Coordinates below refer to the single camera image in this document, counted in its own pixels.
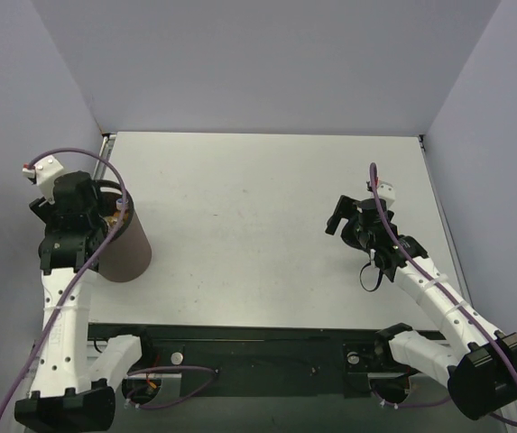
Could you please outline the yellow label bottle blue cap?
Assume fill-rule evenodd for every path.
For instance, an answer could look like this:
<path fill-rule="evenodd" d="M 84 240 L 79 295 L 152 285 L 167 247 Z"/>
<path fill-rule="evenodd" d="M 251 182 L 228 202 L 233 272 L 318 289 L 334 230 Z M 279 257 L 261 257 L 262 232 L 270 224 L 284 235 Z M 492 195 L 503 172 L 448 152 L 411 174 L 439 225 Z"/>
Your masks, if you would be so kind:
<path fill-rule="evenodd" d="M 117 222 L 120 220 L 120 216 L 122 213 L 121 209 L 123 205 L 122 198 L 116 198 L 114 201 L 114 205 L 115 209 L 113 211 L 110 211 L 109 214 L 104 217 L 109 229 L 113 229 Z"/>

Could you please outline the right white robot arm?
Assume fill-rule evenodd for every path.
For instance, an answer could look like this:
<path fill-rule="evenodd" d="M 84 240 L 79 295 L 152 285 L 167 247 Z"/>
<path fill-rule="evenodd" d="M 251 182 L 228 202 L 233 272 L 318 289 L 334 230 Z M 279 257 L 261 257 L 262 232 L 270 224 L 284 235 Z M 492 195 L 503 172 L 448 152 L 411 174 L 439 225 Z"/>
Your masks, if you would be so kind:
<path fill-rule="evenodd" d="M 369 256 L 381 278 L 406 292 L 446 339 L 441 345 L 400 323 L 379 332 L 374 362 L 397 364 L 425 373 L 448 390 L 469 419 L 493 416 L 517 401 L 517 334 L 506 335 L 483 319 L 453 289 L 428 252 L 413 237 L 401 235 L 384 198 L 342 196 L 326 232 L 341 234 L 348 246 Z"/>

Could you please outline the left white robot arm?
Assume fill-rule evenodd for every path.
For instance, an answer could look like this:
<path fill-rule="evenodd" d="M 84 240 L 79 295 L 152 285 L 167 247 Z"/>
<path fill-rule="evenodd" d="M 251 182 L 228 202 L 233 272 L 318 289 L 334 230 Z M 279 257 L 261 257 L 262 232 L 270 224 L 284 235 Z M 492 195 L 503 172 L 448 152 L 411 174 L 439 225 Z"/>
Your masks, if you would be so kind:
<path fill-rule="evenodd" d="M 34 432 L 103 432 L 114 421 L 117 388 L 131 369 L 150 368 L 155 350 L 137 335 L 114 336 L 88 360 L 98 275 L 92 255 L 108 233 L 98 183 L 84 171 L 60 175 L 52 203 L 37 199 L 31 208 L 45 224 L 39 248 L 44 329 L 30 394 L 15 403 L 14 418 Z"/>

